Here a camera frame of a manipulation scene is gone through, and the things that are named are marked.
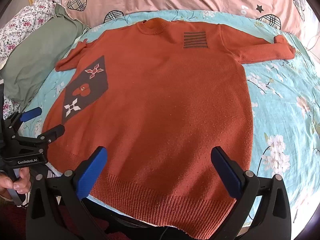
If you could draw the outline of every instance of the sweater sleeve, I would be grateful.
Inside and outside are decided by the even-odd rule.
[[[105,32],[100,35],[100,37],[90,43],[87,43],[88,39],[84,41],[79,41],[77,46],[70,51],[67,57],[59,60],[56,63],[56,71],[64,71],[72,68],[77,68],[80,59],[95,45],[97,44],[104,36]]]
[[[274,43],[254,37],[227,25],[220,25],[224,47],[235,55],[241,64],[274,59],[293,59],[296,49],[282,35],[274,37]]]

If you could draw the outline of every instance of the light blue bedsheet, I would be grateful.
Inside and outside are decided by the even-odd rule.
[[[90,42],[105,30],[154,17],[169,21],[227,24],[271,43],[275,35],[282,34],[296,48],[293,60],[244,64],[254,121],[250,169],[257,174],[260,166],[258,175],[261,177],[282,174],[290,201],[294,237],[310,219],[310,212],[305,216],[305,208],[301,207],[305,207],[312,196],[319,192],[320,186],[320,80],[315,65],[302,44],[296,36],[276,30],[258,20],[200,10],[134,13],[95,27],[82,35],[80,40],[87,38]],[[21,129],[23,135],[35,137],[41,133],[42,123],[50,107],[74,72],[75,70],[51,72],[27,108],[29,110],[40,106],[43,113],[24,124]],[[259,200],[256,200],[250,212],[251,218],[254,217]],[[247,218],[245,225],[251,223],[251,218]]]

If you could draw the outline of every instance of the finger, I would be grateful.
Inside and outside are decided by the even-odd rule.
[[[29,180],[27,178],[19,178],[17,181],[13,183],[14,190],[23,189],[27,186]]]
[[[25,194],[25,193],[28,193],[30,191],[30,188],[31,188],[31,182],[28,182],[27,186],[25,188],[19,189],[19,190],[17,190],[17,192],[19,194]]]
[[[3,191],[4,188],[13,188],[12,180],[3,173],[0,173],[0,188],[1,191]]]
[[[19,175],[23,179],[30,180],[30,172],[29,167],[21,168],[19,169]]]

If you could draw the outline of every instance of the green pillow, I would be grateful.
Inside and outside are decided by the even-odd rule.
[[[87,25],[72,20],[57,4],[55,17],[16,46],[0,70],[0,78],[4,79],[4,94],[24,109],[38,93],[55,64],[71,48],[75,39],[87,30]]]

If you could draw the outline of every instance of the floral bedsheet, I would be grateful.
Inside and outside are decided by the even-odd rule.
[[[36,0],[31,6],[22,8],[0,29],[0,63],[7,60],[20,42],[54,16],[56,3],[61,4],[61,0]],[[19,104],[7,97],[4,101],[3,117],[6,119],[19,108]]]
[[[320,200],[320,79],[316,65],[296,36],[276,30],[259,20],[212,11],[168,10],[134,13],[92,28],[82,35],[80,40],[87,38],[90,42],[107,29],[154,17],[170,21],[227,24],[271,43],[275,35],[282,34],[296,48],[293,60],[243,65],[254,124],[250,169],[261,177],[271,178],[276,173],[283,176],[290,201],[294,238],[309,221]],[[40,106],[43,113],[23,125],[23,135],[36,137],[41,133],[50,107],[74,72],[75,70],[51,72],[27,108],[28,110]],[[113,209],[97,199],[90,198]],[[257,198],[244,226],[250,225],[259,201]]]

